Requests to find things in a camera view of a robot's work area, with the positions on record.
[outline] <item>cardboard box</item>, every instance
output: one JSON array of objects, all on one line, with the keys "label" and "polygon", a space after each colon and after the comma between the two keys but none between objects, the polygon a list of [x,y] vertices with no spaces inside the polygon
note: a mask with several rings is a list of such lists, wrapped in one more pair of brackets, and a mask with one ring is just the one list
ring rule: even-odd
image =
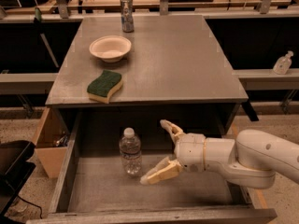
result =
[{"label": "cardboard box", "polygon": [[64,134],[59,120],[50,108],[45,108],[37,125],[32,142],[36,155],[49,178],[57,178],[64,161],[67,147],[55,147],[53,141]]}]

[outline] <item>floor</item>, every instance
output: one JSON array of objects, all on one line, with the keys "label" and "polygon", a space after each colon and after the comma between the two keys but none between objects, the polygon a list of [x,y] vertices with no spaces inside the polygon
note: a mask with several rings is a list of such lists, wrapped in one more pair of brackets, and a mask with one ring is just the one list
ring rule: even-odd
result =
[{"label": "floor", "polygon": [[[254,103],[259,121],[251,122],[243,110],[237,113],[227,137],[234,137],[247,128],[258,129],[299,144],[299,103],[292,103],[290,112],[285,115],[278,103]],[[36,125],[43,112],[43,107],[36,107],[31,118],[26,118],[22,108],[0,109],[0,141],[25,139],[30,140],[36,130]],[[51,196],[57,179],[47,177],[39,159],[34,155],[31,159],[36,164],[33,174],[20,192],[20,196],[42,207],[40,210],[23,201],[16,201],[7,211],[7,216],[13,220],[25,223],[28,219],[46,218]],[[275,185],[270,189],[251,190],[251,199],[255,208],[275,208],[278,217],[271,224],[298,223],[299,219],[299,185],[277,174]]]}]

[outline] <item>gray tabletop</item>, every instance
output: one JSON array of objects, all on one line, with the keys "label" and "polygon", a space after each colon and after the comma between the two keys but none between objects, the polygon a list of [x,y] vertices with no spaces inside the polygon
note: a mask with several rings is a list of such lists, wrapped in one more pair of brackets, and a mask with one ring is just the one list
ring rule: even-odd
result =
[{"label": "gray tabletop", "polygon": [[[200,15],[134,16],[135,31],[121,29],[121,16],[84,18],[53,84],[48,106],[101,105],[89,99],[87,86],[104,69],[122,74],[124,84],[111,104],[241,103],[248,99],[217,39]],[[89,52],[105,35],[132,42],[117,63],[104,63]]]}]

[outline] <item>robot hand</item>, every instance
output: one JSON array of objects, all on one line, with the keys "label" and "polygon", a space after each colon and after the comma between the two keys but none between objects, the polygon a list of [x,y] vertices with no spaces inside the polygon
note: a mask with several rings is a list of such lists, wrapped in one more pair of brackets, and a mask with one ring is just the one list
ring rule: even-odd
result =
[{"label": "robot hand", "polygon": [[174,144],[176,160],[168,157],[141,177],[154,184],[178,176],[181,171],[217,172],[227,181],[255,189],[270,188],[276,172],[299,183],[299,146],[272,134],[242,131],[233,139],[206,138],[184,133],[177,125],[161,120]]}]

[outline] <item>small white bottle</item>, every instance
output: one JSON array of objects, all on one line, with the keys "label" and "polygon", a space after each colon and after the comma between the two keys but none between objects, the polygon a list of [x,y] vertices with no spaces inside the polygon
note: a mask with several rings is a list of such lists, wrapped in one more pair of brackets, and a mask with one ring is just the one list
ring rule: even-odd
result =
[{"label": "small white bottle", "polygon": [[134,129],[124,130],[119,145],[125,173],[129,176],[141,176],[141,141]]},{"label": "small white bottle", "polygon": [[292,64],[292,60],[291,60],[292,56],[293,56],[293,52],[289,50],[288,54],[278,58],[277,62],[273,67],[274,72],[280,75],[285,75]]}]

